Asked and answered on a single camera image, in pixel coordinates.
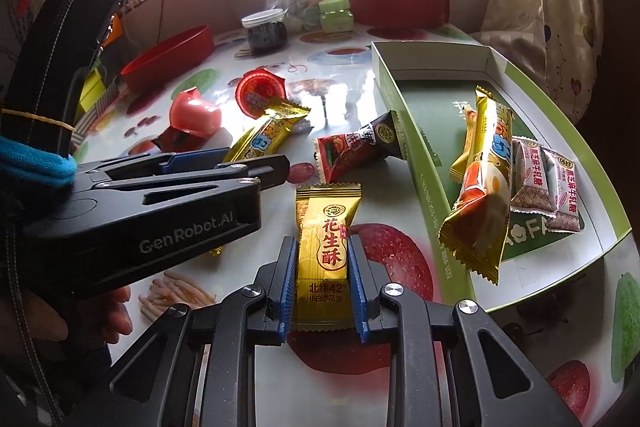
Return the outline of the left hand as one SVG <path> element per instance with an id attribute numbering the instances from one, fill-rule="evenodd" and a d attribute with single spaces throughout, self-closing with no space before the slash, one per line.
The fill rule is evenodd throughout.
<path id="1" fill-rule="evenodd" d="M 132 333 L 134 326 L 130 319 L 126 304 L 131 298 L 129 286 L 117 288 L 105 295 L 105 322 L 103 338 L 109 345 L 116 345 L 120 337 Z"/>

